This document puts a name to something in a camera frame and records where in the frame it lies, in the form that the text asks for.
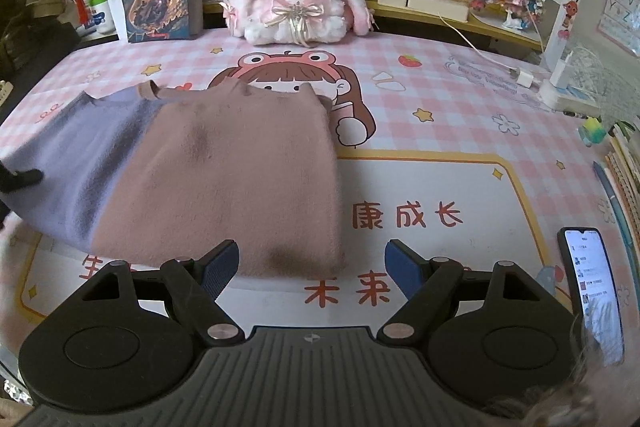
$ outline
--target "bookshelf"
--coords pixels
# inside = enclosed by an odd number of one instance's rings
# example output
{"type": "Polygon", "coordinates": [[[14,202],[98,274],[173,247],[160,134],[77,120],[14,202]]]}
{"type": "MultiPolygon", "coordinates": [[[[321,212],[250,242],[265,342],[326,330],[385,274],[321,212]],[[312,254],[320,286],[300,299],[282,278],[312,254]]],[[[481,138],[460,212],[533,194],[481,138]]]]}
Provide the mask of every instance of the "bookshelf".
{"type": "MultiPolygon", "coordinates": [[[[442,22],[439,17],[411,10],[409,8],[383,6],[382,4],[378,4],[375,1],[367,1],[367,6],[375,10],[374,17],[388,17],[390,19],[400,19],[404,21],[414,21],[422,22],[425,24],[435,24],[437,26],[445,26],[445,23],[442,22]]],[[[222,13],[222,6],[220,6],[219,4],[205,4],[203,6],[203,9],[204,13],[222,13]]],[[[530,39],[526,36],[519,35],[502,28],[497,28],[489,24],[485,24],[473,17],[471,14],[469,15],[469,20],[467,22],[452,20],[447,20],[447,22],[460,31],[486,35],[494,39],[500,39],[507,42],[513,42],[514,44],[520,44],[521,46],[531,48],[532,50],[542,51],[542,47],[538,40],[530,39]]]]}

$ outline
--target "cartoon girl illustration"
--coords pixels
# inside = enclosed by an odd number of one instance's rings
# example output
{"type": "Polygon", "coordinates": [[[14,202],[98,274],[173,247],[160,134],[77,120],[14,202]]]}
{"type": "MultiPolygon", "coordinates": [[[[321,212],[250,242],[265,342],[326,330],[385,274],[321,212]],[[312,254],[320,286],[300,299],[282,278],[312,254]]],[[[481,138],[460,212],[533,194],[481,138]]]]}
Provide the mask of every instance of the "cartoon girl illustration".
{"type": "Polygon", "coordinates": [[[376,131],[373,116],[362,101],[358,77],[350,68],[335,64],[331,53],[250,53],[240,57],[237,67],[218,73],[209,87],[228,76],[251,86],[284,92],[297,91],[300,84],[309,82],[316,94],[332,100],[331,124],[342,145],[361,145],[376,131]]]}

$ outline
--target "power strip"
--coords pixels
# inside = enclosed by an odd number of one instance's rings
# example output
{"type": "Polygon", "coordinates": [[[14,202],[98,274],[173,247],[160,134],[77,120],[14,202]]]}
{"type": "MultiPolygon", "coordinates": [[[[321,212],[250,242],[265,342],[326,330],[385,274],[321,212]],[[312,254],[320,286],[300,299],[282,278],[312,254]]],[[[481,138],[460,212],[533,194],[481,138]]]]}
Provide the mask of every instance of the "power strip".
{"type": "Polygon", "coordinates": [[[594,118],[600,116],[600,106],[595,98],[574,86],[556,87],[544,80],[538,94],[542,102],[556,111],[572,111],[594,118]]]}

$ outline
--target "sweater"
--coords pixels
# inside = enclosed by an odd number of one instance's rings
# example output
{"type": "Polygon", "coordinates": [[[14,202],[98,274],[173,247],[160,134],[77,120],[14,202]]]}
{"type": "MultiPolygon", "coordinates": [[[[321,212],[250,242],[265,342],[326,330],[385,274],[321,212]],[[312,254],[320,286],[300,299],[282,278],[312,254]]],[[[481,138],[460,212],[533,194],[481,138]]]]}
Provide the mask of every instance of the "sweater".
{"type": "Polygon", "coordinates": [[[242,275],[325,279],[344,264],[328,108],[309,84],[82,92],[3,162],[44,179],[1,200],[94,255],[157,267],[234,239],[242,275]]]}

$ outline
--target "phone screen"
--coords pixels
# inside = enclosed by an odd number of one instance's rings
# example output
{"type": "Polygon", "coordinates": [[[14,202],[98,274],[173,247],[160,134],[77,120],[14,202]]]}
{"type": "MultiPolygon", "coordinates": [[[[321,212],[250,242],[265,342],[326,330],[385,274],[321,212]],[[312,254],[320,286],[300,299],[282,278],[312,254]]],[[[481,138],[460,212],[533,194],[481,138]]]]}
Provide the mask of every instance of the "phone screen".
{"type": "Polygon", "coordinates": [[[602,348],[605,363],[623,356],[618,296],[602,238],[597,230],[565,230],[580,292],[584,324],[602,348]]]}

